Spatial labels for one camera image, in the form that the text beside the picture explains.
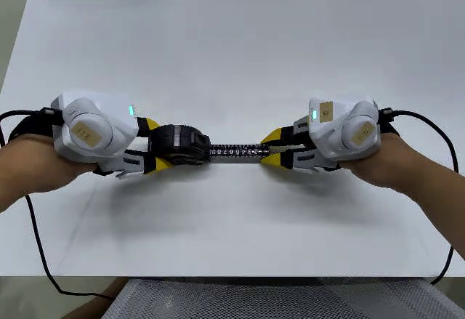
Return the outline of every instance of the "white table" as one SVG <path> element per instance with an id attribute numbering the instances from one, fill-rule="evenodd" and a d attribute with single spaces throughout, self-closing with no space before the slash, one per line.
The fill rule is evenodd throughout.
<path id="1" fill-rule="evenodd" d="M 256 143 L 311 96 L 362 92 L 431 116 L 463 163 L 464 2 L 28 0 L 0 108 L 37 109 L 65 89 L 125 92 L 163 124 Z M 431 129 L 395 126 L 450 165 Z M 416 204 L 342 171 L 87 174 L 33 201 L 55 275 L 433 276 L 448 250 Z M 0 248 L 0 275 L 43 274 L 24 201 L 0 215 Z M 455 255 L 448 274 L 465 276 L 465 262 Z"/>

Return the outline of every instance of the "skin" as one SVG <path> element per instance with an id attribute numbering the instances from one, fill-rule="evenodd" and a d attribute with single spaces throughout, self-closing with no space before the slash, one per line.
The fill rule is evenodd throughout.
<path id="1" fill-rule="evenodd" d="M 394 134 L 382 135 L 380 151 L 341 166 L 378 187 L 396 190 L 415 201 L 433 225 L 465 256 L 465 178 L 416 152 Z M 0 212 L 25 194 L 49 192 L 97 168 L 59 157 L 46 137 L 23 135 L 0 150 Z M 118 279 L 105 292 L 115 296 L 126 280 Z M 110 302 L 93 299 L 65 319 L 98 319 Z"/>

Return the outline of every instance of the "gray mesh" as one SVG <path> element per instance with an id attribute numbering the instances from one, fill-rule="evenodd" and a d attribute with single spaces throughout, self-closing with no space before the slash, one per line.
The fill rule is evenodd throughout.
<path id="1" fill-rule="evenodd" d="M 273 279 L 192 281 L 131 280 L 103 319 L 465 318 L 422 279 L 314 278 L 304 286 Z"/>

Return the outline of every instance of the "wrist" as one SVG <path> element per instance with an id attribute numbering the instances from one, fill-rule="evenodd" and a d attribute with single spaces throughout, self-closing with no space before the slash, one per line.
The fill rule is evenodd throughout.
<path id="1" fill-rule="evenodd" d="M 403 162 L 391 188 L 414 200 L 415 192 L 426 182 L 425 174 L 428 172 L 429 162 L 428 158 L 414 152 L 407 161 Z"/>

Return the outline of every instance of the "black cable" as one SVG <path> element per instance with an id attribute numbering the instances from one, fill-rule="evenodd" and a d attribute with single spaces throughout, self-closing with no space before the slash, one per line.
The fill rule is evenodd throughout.
<path id="1" fill-rule="evenodd" d="M 438 127 L 435 123 L 430 121 L 427 117 L 422 116 L 421 114 L 415 113 L 415 112 L 410 112 L 408 110 L 394 110 L 392 111 L 392 117 L 397 117 L 397 116 L 410 116 L 414 117 L 417 119 L 420 119 L 421 121 L 425 122 L 428 124 L 430 127 L 432 127 L 441 137 L 444 139 L 445 143 L 447 143 L 450 151 L 450 155 L 452 156 L 452 163 L 453 163 L 453 170 L 458 174 L 458 160 L 457 160 L 457 154 L 456 150 L 453 147 L 452 141 L 450 141 L 449 137 L 444 133 L 443 130 L 441 130 L 440 127 Z M 445 260 L 445 265 L 441 271 L 441 273 L 431 282 L 432 285 L 435 285 L 439 283 L 443 278 L 446 272 L 449 269 L 450 262 L 452 261 L 452 256 L 453 256 L 453 247 L 451 246 L 449 249 L 448 257 Z"/>
<path id="2" fill-rule="evenodd" d="M 43 114 L 40 111 L 37 110 L 12 110 L 10 112 L 3 113 L 0 116 L 0 123 L 3 121 L 5 118 L 11 117 L 11 116 L 33 116 L 36 114 Z M 0 125 L 0 148 L 5 146 L 5 139 L 3 135 L 3 131 L 1 129 Z M 57 289 L 57 291 L 60 294 L 63 295 L 68 295 L 68 296 L 95 296 L 95 297 L 100 297 L 102 299 L 108 299 L 110 301 L 113 301 L 115 297 L 103 295 L 103 294 L 97 294 L 94 292 L 72 292 L 72 291 L 65 291 L 60 288 L 60 285 L 57 283 L 57 281 L 53 278 L 53 275 L 50 273 L 49 266 L 47 264 L 47 259 L 45 258 L 45 253 L 44 253 L 44 247 L 42 246 L 41 242 L 41 237 L 39 235 L 39 229 L 37 227 L 37 220 L 36 220 L 36 213 L 34 212 L 34 207 L 32 205 L 32 200 L 29 195 L 25 196 L 26 201 L 28 202 L 28 208 L 29 208 L 29 214 L 31 215 L 31 222 L 32 222 L 32 228 L 34 231 L 34 237 L 36 238 L 36 244 L 37 248 L 39 249 L 39 254 L 41 257 L 42 261 L 42 266 L 44 267 L 44 272 L 46 274 L 46 277 L 50 280 L 50 283 L 53 284 L 53 286 Z"/>
<path id="3" fill-rule="evenodd" d="M 10 112 L 6 112 L 0 116 L 0 123 L 2 120 L 5 118 L 8 118 L 10 116 L 31 116 L 40 113 L 39 111 L 32 111 L 32 110 L 12 110 Z M 456 150 L 453 146 L 452 141 L 450 141 L 449 137 L 444 133 L 443 130 L 441 130 L 440 127 L 438 127 L 435 123 L 430 121 L 427 117 L 422 116 L 421 114 L 415 113 L 415 112 L 410 112 L 408 110 L 394 110 L 389 114 L 389 111 L 386 113 L 386 115 L 391 116 L 392 118 L 397 117 L 397 116 L 410 116 L 414 117 L 417 119 L 420 119 L 421 121 L 425 122 L 426 124 L 430 125 L 447 143 L 449 147 L 450 154 L 452 156 L 452 162 L 453 162 L 453 170 L 458 173 L 458 160 L 457 160 L 457 155 L 456 155 Z M 5 140 L 4 140 L 4 135 L 3 131 L 1 130 L 0 126 L 0 147 L 5 146 Z M 40 239 L 39 235 L 39 229 L 37 228 L 37 221 L 36 221 L 36 214 L 34 212 L 33 204 L 31 197 L 27 195 L 25 197 L 26 201 L 28 202 L 28 208 L 29 208 L 29 213 L 31 215 L 31 221 L 33 225 L 33 231 L 34 231 L 34 236 L 36 238 L 36 243 L 37 243 L 37 248 L 39 249 L 42 265 L 44 266 L 44 271 L 50 282 L 53 284 L 53 286 L 57 289 L 57 291 L 60 294 L 64 295 L 70 295 L 70 296 L 96 296 L 96 297 L 101 297 L 103 299 L 108 299 L 110 301 L 113 301 L 115 298 L 111 296 L 106 296 L 102 294 L 96 294 L 94 292 L 89 292 L 89 293 L 79 293 L 79 292 L 71 292 L 71 291 L 64 291 L 60 288 L 58 285 L 57 281 L 53 278 L 52 274 L 49 271 L 49 267 L 47 265 L 47 260 L 45 258 L 45 253 L 44 253 L 44 248 L 42 247 L 42 242 Z M 448 271 L 450 267 L 450 262 L 452 261 L 452 256 L 453 256 L 454 248 L 451 246 L 448 252 L 448 256 L 445 262 L 445 265 L 441 271 L 441 273 L 431 282 L 432 285 L 435 285 L 439 283 L 443 278 L 446 272 Z"/>

